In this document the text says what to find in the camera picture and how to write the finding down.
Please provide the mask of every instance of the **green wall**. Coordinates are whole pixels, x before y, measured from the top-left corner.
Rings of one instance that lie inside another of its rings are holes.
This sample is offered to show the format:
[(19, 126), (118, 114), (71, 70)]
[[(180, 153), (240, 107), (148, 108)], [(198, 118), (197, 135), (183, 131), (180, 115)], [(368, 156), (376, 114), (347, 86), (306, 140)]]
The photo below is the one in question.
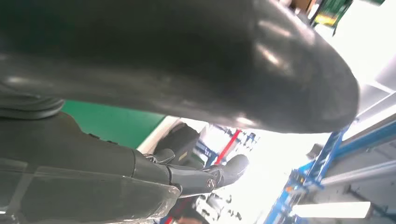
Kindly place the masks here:
[(165, 117), (78, 101), (67, 101), (62, 111), (73, 116), (83, 132), (132, 148), (137, 148)]

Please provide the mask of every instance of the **blue metal shelf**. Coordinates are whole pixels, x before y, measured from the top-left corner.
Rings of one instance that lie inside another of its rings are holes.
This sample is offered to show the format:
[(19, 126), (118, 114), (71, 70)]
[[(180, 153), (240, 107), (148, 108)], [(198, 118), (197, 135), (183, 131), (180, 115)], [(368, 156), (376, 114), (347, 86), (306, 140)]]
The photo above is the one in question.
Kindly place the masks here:
[[(304, 187), (307, 187), (310, 184), (320, 184), (320, 181), (325, 177), (325, 174), (334, 159), (341, 158), (362, 148), (365, 149), (367, 147), (381, 144), (393, 138), (396, 135), (396, 120), (391, 120), (389, 123), (384, 124), (383, 126), (374, 129), (351, 142), (341, 144), (342, 136), (348, 128), (349, 127), (345, 127), (339, 132), (332, 133), (317, 159), (294, 171), (305, 176), (306, 179), (302, 184), (299, 184), (295, 179), (289, 181), (288, 184), (295, 184), (296, 189), (304, 189)], [(277, 217), (287, 215), (290, 212), (293, 203), (296, 201), (298, 200), (293, 200), (293, 198), (290, 197), (290, 194), (286, 190), (283, 190), (264, 223), (275, 224)]]

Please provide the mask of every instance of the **red pole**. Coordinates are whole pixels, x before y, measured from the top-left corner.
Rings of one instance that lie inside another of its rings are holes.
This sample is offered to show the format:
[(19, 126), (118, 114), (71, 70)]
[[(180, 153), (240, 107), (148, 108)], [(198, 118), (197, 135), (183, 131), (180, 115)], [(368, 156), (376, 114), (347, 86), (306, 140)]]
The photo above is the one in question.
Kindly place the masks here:
[(237, 129), (235, 131), (235, 134), (232, 136), (232, 138), (230, 139), (230, 141), (228, 142), (228, 144), (226, 145), (226, 147), (224, 147), (223, 151), (220, 153), (220, 155), (217, 157), (217, 161), (214, 164), (220, 164), (221, 159), (223, 159), (223, 157), (226, 155), (226, 153), (228, 152), (228, 150), (230, 149), (231, 145), (233, 145), (233, 143), (236, 141), (236, 138), (238, 137), (240, 133), (240, 130)]

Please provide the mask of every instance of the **fluorescent light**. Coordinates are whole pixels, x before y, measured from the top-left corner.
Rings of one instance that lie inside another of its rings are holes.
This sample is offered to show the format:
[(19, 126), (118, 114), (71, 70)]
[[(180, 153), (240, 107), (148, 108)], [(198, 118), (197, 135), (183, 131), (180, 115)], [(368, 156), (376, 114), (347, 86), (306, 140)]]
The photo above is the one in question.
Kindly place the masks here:
[(340, 202), (293, 206), (292, 213), (302, 218), (365, 218), (371, 202)]

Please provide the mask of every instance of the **hand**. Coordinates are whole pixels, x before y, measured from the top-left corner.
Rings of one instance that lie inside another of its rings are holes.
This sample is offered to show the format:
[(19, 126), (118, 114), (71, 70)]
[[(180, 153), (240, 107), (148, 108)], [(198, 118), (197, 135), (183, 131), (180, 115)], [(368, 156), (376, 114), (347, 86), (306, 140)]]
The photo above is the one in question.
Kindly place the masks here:
[(199, 220), (197, 220), (197, 219), (194, 219), (194, 218), (184, 218), (184, 217), (181, 217), (181, 218), (177, 221), (177, 223), (179, 223), (179, 224), (202, 224), (202, 222), (199, 221)]

